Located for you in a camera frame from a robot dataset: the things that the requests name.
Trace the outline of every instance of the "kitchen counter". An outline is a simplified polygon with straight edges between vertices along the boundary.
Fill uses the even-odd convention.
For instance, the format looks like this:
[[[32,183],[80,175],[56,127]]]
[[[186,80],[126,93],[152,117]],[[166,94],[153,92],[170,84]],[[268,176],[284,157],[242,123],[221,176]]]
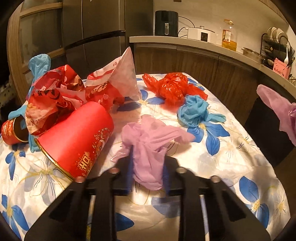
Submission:
[[[272,78],[279,85],[281,85],[285,90],[287,90],[295,99],[296,99],[296,87],[290,83],[288,80],[273,72],[271,69],[265,67],[262,64],[257,63],[256,61],[244,56],[241,53],[234,52],[232,50],[223,48],[218,45],[211,43],[186,39],[186,38],[177,38],[177,37],[166,37],[166,36],[134,36],[130,37],[130,43],[143,44],[143,43],[157,43],[157,44],[166,44],[166,45],[179,45],[179,46],[188,46],[193,48],[198,48],[210,52],[214,52],[220,55],[225,55],[234,60],[240,61],[244,64],[247,64],[262,73],[266,74],[268,77]]]

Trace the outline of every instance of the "dish rack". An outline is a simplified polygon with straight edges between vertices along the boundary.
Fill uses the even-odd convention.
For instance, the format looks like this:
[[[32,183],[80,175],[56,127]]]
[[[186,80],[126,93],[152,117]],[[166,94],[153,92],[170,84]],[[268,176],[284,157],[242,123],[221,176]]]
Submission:
[[[294,57],[295,51],[291,47],[288,39],[287,41],[288,41],[287,44],[284,45],[277,38],[270,38],[268,37],[268,34],[266,33],[263,34],[261,36],[260,54],[262,54],[265,57],[265,60],[263,61],[262,64],[270,69],[273,69],[272,62],[275,62],[276,58],[281,62],[284,62],[287,56],[287,52],[286,52],[287,47],[288,47],[288,58],[290,63]]]

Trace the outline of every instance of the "red cylindrical container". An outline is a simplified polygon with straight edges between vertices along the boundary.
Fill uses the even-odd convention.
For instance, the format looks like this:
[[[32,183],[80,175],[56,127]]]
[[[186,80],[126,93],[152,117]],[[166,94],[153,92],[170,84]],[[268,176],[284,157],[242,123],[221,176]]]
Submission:
[[[29,131],[27,128],[21,129],[20,122],[22,120],[24,118],[20,115],[3,123],[1,134],[6,144],[13,145],[20,142],[28,142]]]
[[[97,102],[87,102],[35,142],[70,179],[86,177],[114,130],[110,114]]]

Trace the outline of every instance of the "black refrigerator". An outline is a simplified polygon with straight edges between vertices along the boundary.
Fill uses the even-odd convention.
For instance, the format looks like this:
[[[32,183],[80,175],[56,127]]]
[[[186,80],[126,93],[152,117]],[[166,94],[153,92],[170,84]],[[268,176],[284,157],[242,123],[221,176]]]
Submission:
[[[153,0],[64,0],[67,63],[81,78],[121,56],[130,36],[153,35]]]

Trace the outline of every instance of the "pink basket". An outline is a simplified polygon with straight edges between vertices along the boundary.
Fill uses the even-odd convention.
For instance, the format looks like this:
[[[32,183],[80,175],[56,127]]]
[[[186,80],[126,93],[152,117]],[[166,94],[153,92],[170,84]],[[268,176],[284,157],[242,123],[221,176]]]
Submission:
[[[274,72],[284,77],[285,79],[288,79],[290,70],[291,70],[291,67],[288,68],[287,65],[282,61],[280,61],[278,58],[275,59],[274,68],[273,68]]]

